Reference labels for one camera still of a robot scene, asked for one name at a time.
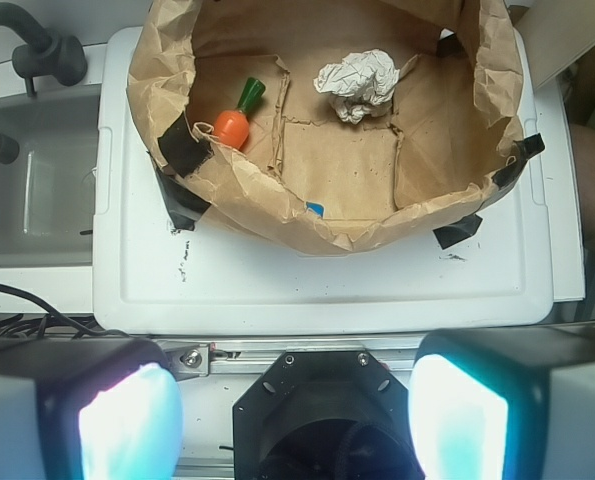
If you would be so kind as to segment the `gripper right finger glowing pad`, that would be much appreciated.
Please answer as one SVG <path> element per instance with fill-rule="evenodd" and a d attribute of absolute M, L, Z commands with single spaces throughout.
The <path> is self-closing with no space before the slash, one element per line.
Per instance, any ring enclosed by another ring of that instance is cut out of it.
<path fill-rule="evenodd" d="M 430 479 L 595 479 L 595 324 L 432 331 L 408 417 Z"/>

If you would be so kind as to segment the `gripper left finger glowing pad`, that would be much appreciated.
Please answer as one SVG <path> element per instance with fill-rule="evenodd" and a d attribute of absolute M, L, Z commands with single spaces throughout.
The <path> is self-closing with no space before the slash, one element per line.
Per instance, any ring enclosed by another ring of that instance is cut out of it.
<path fill-rule="evenodd" d="M 153 341 L 0 339 L 0 479 L 169 479 L 182 430 Z"/>

